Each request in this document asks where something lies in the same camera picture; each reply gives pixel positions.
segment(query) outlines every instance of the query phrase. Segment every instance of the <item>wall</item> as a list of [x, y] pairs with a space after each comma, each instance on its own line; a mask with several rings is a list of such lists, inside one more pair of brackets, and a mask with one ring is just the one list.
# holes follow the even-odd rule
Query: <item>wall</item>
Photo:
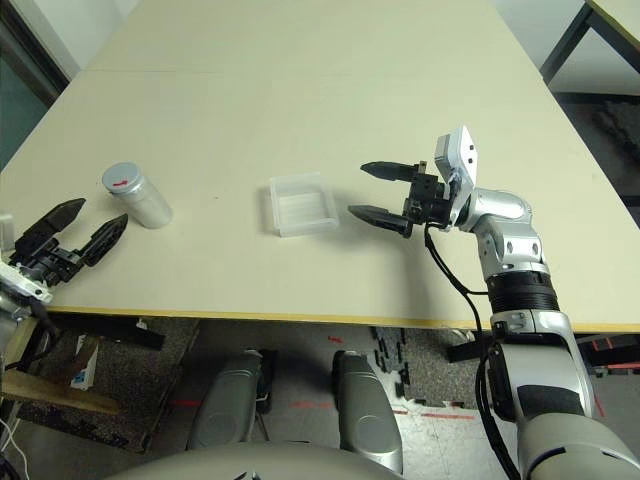
[[73, 78], [139, 0], [12, 0], [58, 65]]
[[[492, 0], [536, 67], [580, 10], [582, 0]], [[558, 92], [640, 95], [640, 74], [589, 31], [549, 87]]]

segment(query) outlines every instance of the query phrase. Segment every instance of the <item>wooden board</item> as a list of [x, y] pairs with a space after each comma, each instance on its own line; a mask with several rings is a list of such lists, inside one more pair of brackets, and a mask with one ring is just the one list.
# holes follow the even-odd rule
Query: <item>wooden board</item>
[[111, 398], [58, 385], [16, 370], [4, 373], [2, 396], [8, 400], [45, 402], [108, 415], [117, 415], [119, 412], [117, 402]]

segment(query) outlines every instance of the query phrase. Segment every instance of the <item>white table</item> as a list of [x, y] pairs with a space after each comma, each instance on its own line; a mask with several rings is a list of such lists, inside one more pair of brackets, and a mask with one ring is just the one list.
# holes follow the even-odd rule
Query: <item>white table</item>
[[[640, 331], [640, 233], [484, 0], [143, 2], [2, 173], [0, 204], [22, 231], [87, 198], [60, 236], [79, 247], [121, 213], [102, 172], [133, 161], [173, 206], [161, 230], [131, 222], [56, 291], [55, 310], [471, 327], [419, 232], [407, 241], [346, 211], [400, 211], [408, 185], [360, 165], [431, 160], [462, 123], [479, 186], [532, 204], [574, 328]], [[269, 178], [312, 171], [332, 185], [341, 226], [279, 238]], [[484, 288], [474, 236], [435, 237], [459, 278]], [[476, 303], [488, 324], [488, 301]]]

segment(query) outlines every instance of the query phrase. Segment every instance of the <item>table edge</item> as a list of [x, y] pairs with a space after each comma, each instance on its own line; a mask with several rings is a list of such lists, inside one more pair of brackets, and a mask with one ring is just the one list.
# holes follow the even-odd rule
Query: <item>table edge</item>
[[[51, 312], [80, 313], [94, 315], [129, 315], [140, 317], [182, 317], [203, 320], [262, 320], [308, 323], [341, 323], [350, 325], [370, 325], [401, 328], [461, 328], [475, 329], [472, 319], [463, 321], [437, 320], [427, 318], [374, 317], [362, 315], [330, 315], [305, 313], [264, 313], [264, 312], [220, 312], [202, 310], [148, 310], [130, 308], [100, 308], [52, 306]], [[489, 330], [488, 321], [483, 326]], [[572, 323], [576, 333], [640, 333], [640, 323]]]

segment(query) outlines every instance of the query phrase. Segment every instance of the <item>black cable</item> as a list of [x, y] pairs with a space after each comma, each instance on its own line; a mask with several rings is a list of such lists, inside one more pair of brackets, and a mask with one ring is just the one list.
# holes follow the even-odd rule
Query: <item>black cable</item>
[[51, 350], [53, 350], [53, 348], [56, 346], [56, 343], [58, 342], [56, 329], [53, 326], [51, 319], [49, 318], [49, 314], [47, 313], [47, 309], [45, 308], [45, 306], [39, 300], [36, 300], [33, 297], [29, 299], [29, 305], [31, 306], [31, 313], [33, 314], [33, 316], [38, 319], [42, 327], [46, 330], [47, 335], [49, 336], [49, 344], [40, 353], [31, 355], [30, 357], [23, 358], [21, 360], [18, 360], [17, 362], [8, 364], [6, 367], [4, 367], [5, 370], [9, 370], [12, 368], [28, 367], [36, 360], [40, 360], [41, 358], [46, 357], [51, 352]]
[[6, 474], [9, 480], [20, 480], [20, 474], [13, 468], [13, 465], [11, 465], [11, 462], [4, 454], [2, 454], [0, 460], [0, 474], [2, 474], [2, 478], [4, 478]]
[[442, 259], [442, 257], [438, 253], [438, 250], [436, 250], [436, 246], [433, 243], [433, 240], [431, 239], [431, 235], [429, 234], [429, 228], [433, 226], [437, 226], [437, 225], [428, 224], [425, 227], [425, 234], [424, 234], [425, 245], [427, 247], [427, 250], [429, 250], [429, 253], [431, 253], [431, 256], [433, 257], [433, 260], [435, 261], [438, 268], [442, 271], [442, 273], [444, 273], [444, 276], [447, 277], [449, 282], [451, 282], [453, 287], [456, 290], [458, 290], [458, 292], [460, 292], [461, 295], [488, 295], [489, 292], [478, 292], [474, 290], [469, 290], [467, 287], [464, 286], [464, 284], [460, 280], [458, 280], [458, 277], [456, 277], [453, 274], [453, 272], [449, 269], [445, 261]]
[[502, 469], [506, 473], [507, 477], [510, 480], [520, 480], [520, 473], [516, 468], [511, 456], [509, 455], [509, 451], [507, 450], [507, 446], [502, 439], [502, 435], [500, 434], [500, 430], [498, 429], [498, 425], [496, 424], [493, 415], [491, 414], [491, 407], [489, 404], [489, 398], [487, 395], [487, 385], [486, 385], [486, 376], [485, 376], [485, 364], [488, 358], [488, 349], [485, 345], [484, 335], [482, 333], [482, 324], [480, 322], [480, 314], [478, 313], [478, 309], [474, 305], [473, 301], [469, 298], [469, 295], [486, 295], [487, 292], [473, 292], [465, 287], [460, 280], [451, 272], [443, 258], [438, 253], [435, 244], [429, 234], [429, 227], [434, 225], [427, 225], [425, 227], [424, 237], [425, 237], [425, 246], [429, 253], [433, 257], [438, 268], [442, 271], [442, 273], [447, 277], [449, 282], [453, 285], [453, 287], [462, 295], [462, 297], [466, 300], [473, 312], [473, 318], [476, 324], [478, 343], [480, 344], [480, 362], [478, 364], [478, 369], [476, 371], [476, 379], [475, 379], [475, 397], [476, 403], [478, 404], [478, 412], [480, 413], [480, 419], [482, 420], [482, 425], [487, 434], [487, 439], [489, 440], [489, 444], [491, 445], [492, 450], [494, 451], [498, 462], [502, 466]]

